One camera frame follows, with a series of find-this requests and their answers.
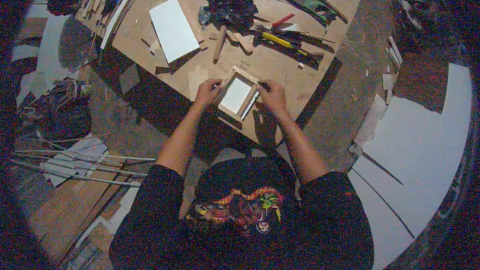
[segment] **small wooden frame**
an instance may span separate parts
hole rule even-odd
[[[225,98],[225,95],[229,91],[229,88],[232,86],[233,82],[235,79],[238,79],[242,81],[244,84],[248,85],[250,87],[250,90],[246,97],[243,99],[242,104],[240,105],[239,109],[237,111],[232,111],[230,108],[225,106],[222,101]],[[217,98],[218,103],[218,109],[231,118],[233,118],[235,121],[239,123],[243,123],[243,120],[247,117],[250,109],[254,105],[255,101],[257,100],[259,93],[256,90],[256,86],[259,84],[259,80],[252,75],[248,74],[244,70],[233,66],[232,70],[226,75],[226,77],[223,79],[223,82],[220,87],[222,87],[223,91],[220,93],[220,95]]]

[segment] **floor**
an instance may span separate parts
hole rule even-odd
[[[356,156],[348,151],[351,141],[375,93],[384,97],[381,73],[387,65],[393,66],[384,50],[392,27],[390,2],[360,2],[345,37],[348,42],[341,45],[322,83],[297,120],[331,170],[347,172],[353,165]],[[119,76],[132,61],[114,48],[106,48],[102,59],[101,66],[92,65],[87,74],[94,85],[90,103],[93,134],[100,136],[110,151],[155,157],[188,111],[190,101],[142,69],[138,71],[140,83],[123,94]],[[185,180],[183,212],[194,196],[202,171],[224,147],[243,152],[254,146],[222,123],[204,124],[200,130],[204,137],[195,149],[196,156]],[[287,156],[285,144],[278,151]],[[136,172],[147,173],[149,165],[131,167]]]

